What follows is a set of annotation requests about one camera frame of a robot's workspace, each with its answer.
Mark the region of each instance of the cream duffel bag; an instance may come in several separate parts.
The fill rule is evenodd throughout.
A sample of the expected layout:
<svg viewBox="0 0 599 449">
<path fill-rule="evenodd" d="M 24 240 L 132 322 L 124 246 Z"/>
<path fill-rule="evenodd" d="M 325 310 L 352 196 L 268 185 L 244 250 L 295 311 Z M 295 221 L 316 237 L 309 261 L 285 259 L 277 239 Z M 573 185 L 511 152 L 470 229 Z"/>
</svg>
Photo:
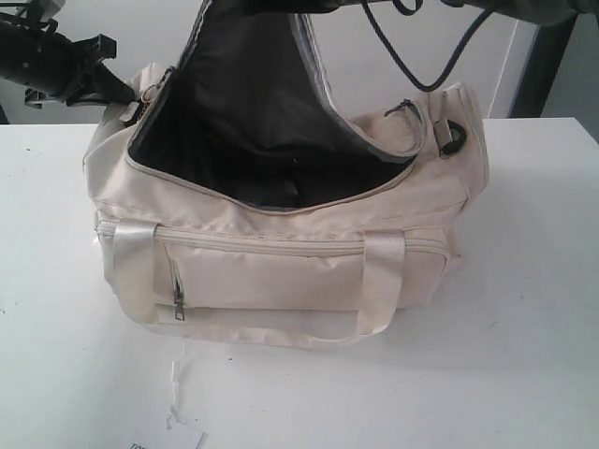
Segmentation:
<svg viewBox="0 0 599 449">
<path fill-rule="evenodd" d="M 462 85 L 353 120 L 331 101 L 305 15 L 206 1 L 176 68 L 110 106 L 84 166 L 106 278 L 150 330 L 301 348 L 385 330 L 457 260 L 456 217 L 484 189 Z M 325 340 L 212 310 L 355 311 Z"/>
</svg>

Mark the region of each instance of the front pocket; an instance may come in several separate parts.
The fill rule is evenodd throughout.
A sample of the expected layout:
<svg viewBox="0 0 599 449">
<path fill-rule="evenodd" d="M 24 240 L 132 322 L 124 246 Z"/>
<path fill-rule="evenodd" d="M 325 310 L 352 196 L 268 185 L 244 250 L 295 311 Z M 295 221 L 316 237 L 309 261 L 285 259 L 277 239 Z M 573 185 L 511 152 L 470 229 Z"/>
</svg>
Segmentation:
<svg viewBox="0 0 599 449">
<path fill-rule="evenodd" d="M 102 222 L 100 236 L 114 233 Z M 450 253 L 442 228 L 404 231 L 406 257 L 399 307 L 427 304 Z M 200 234 L 158 226 L 156 303 L 185 308 L 356 311 L 362 296 L 364 241 L 282 240 Z"/>
</svg>

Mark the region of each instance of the white bag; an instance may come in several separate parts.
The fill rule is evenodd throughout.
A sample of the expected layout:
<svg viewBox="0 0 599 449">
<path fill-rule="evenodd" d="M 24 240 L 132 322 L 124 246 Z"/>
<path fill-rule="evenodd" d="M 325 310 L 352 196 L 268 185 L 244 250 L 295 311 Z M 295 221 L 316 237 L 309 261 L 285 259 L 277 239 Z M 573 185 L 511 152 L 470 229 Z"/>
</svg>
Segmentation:
<svg viewBox="0 0 599 449">
<path fill-rule="evenodd" d="M 201 25 L 210 18 L 208 3 L 175 71 L 173 82 L 183 89 L 189 81 L 178 73 L 194 63 Z M 290 21 L 297 41 L 318 60 L 313 36 L 298 38 L 298 30 L 310 32 L 309 25 L 302 15 Z M 383 159 L 408 162 L 390 181 L 357 195 L 276 208 L 257 207 L 134 160 L 132 148 L 140 140 L 146 152 L 164 145 L 152 129 L 167 129 L 160 121 L 172 120 L 172 109 L 164 106 L 179 101 L 172 100 L 176 87 L 175 94 L 164 87 L 172 79 L 156 65 L 144 70 L 132 83 L 143 110 L 109 107 L 84 159 L 106 278 L 132 320 L 187 338 L 323 348 L 378 334 L 397 308 L 430 302 L 459 259 L 452 224 L 488 181 L 481 116 L 464 86 L 421 94 L 388 113 L 353 121 L 336 111 L 327 95 L 328 113 L 343 121 L 347 135 L 368 142 Z M 329 92 L 325 82 L 320 88 Z M 150 98 L 145 116 L 131 124 Z M 170 110 L 167 117 L 164 110 Z M 167 142 L 168 151 L 175 152 L 173 140 Z M 211 309 L 356 311 L 358 316 L 352 335 L 324 340 L 282 329 L 220 325 L 209 313 L 191 316 L 196 315 L 191 310 Z"/>
</svg>

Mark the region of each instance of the tag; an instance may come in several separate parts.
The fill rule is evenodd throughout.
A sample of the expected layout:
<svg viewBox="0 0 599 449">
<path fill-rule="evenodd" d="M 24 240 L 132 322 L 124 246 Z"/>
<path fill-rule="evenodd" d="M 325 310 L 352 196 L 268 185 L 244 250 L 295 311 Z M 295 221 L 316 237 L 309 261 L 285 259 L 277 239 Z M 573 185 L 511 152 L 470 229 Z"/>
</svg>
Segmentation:
<svg viewBox="0 0 599 449">
<path fill-rule="evenodd" d="M 193 427 L 173 423 L 166 426 L 148 426 L 124 443 L 122 449 L 201 449 L 206 434 Z"/>
</svg>

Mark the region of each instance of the strap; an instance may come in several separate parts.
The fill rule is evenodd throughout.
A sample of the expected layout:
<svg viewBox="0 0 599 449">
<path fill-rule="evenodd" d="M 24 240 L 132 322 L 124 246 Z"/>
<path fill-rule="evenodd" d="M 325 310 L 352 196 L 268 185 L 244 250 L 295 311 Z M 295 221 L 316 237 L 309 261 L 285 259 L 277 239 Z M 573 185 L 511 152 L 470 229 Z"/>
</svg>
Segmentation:
<svg viewBox="0 0 599 449">
<path fill-rule="evenodd" d="M 353 335 L 326 340 L 271 328 L 161 323 L 153 300 L 155 229 L 156 224 L 123 220 L 114 236 L 114 281 L 119 301 L 129 318 L 152 332 L 197 340 L 326 349 L 379 334 L 395 315 L 402 291 L 405 239 L 402 232 L 374 231 L 364 236 L 362 301 Z"/>
</svg>

